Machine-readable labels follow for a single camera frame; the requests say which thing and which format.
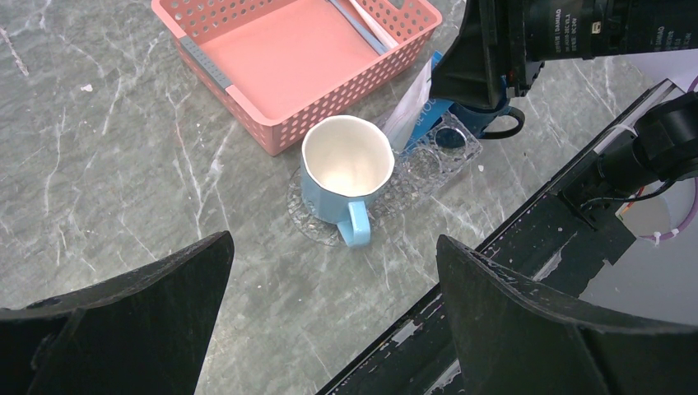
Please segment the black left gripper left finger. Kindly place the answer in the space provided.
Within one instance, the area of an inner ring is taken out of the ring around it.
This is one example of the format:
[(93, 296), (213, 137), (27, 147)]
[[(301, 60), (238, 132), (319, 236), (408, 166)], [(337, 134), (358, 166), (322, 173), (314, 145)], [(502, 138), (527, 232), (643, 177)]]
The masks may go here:
[(1, 311), (4, 394), (192, 394), (234, 260), (228, 231)]

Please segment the blue toothpaste tube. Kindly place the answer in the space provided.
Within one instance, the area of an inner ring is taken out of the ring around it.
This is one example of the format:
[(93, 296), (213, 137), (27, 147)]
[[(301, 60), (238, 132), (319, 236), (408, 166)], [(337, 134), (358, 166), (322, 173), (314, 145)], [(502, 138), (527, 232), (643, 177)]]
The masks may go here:
[(406, 156), (417, 142), (440, 122), (442, 114), (445, 113), (453, 103), (453, 101), (442, 99), (428, 99), (424, 103), (416, 119), (412, 135), (401, 152), (401, 156)]

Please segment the clear textured plastic tray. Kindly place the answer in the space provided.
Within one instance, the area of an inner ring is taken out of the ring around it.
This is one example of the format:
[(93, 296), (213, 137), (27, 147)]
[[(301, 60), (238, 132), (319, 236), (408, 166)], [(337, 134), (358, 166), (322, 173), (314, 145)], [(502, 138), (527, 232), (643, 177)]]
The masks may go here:
[[(480, 141), (453, 114), (444, 113), (423, 137), (409, 142), (395, 155), (396, 166), (389, 183), (368, 206), (370, 224), (383, 225), (420, 206), (481, 152)], [(337, 227), (312, 216), (302, 202), (300, 170), (291, 176), (286, 203), (292, 224), (303, 236), (332, 247), (343, 243)]]

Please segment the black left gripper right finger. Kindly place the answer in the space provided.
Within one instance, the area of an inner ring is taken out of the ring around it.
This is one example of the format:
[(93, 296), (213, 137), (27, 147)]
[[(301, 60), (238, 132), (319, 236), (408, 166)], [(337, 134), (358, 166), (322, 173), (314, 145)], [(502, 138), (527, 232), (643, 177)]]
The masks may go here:
[(696, 393), (696, 327), (579, 300), (447, 235), (436, 260), (465, 393)]

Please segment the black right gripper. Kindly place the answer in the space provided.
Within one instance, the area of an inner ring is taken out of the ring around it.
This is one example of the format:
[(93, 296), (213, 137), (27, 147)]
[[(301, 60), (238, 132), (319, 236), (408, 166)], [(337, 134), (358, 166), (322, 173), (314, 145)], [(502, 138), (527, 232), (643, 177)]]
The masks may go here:
[(494, 109), (528, 93), (546, 61), (696, 49), (697, 3), (468, 1), (458, 36), (432, 71), (430, 97)]

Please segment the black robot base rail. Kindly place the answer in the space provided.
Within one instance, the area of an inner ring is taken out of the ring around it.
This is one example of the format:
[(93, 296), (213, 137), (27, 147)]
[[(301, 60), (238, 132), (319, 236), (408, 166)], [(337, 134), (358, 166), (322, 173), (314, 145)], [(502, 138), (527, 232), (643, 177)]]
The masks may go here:
[(436, 244), (440, 283), (324, 387), (325, 394), (694, 394), (697, 329), (592, 302), (588, 284), (653, 239), (603, 188), (600, 155), (681, 90), (647, 90), (474, 249)]

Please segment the light blue mug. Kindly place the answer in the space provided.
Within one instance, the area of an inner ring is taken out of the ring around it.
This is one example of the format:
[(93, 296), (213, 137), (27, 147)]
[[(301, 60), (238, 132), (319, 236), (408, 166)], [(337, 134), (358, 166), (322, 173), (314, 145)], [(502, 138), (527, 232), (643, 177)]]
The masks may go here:
[(373, 123), (335, 115), (314, 125), (301, 145), (301, 197), (315, 218), (335, 225), (350, 248), (370, 243), (368, 208), (390, 180), (392, 147)]

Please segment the pink plastic perforated basket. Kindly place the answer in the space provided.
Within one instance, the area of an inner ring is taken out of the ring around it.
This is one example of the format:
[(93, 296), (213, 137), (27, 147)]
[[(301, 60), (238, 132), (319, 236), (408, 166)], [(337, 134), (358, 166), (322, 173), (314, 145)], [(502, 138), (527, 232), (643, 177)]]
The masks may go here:
[(408, 69), (442, 22), (427, 1), (359, 1), (378, 55), (329, 1), (154, 1), (180, 57), (270, 155)]

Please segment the dark blue mug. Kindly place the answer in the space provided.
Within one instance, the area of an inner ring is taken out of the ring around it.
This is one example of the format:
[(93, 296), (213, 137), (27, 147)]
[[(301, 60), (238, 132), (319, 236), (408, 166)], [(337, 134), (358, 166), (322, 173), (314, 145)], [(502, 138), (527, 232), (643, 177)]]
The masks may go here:
[[(525, 114), (518, 108), (510, 105), (509, 100), (502, 100), (494, 109), (476, 109), (453, 103), (449, 107), (460, 123), (476, 138), (482, 140), (501, 140), (515, 136), (524, 127)], [(497, 118), (508, 116), (517, 121), (510, 129), (495, 132), (487, 132), (486, 128)]]

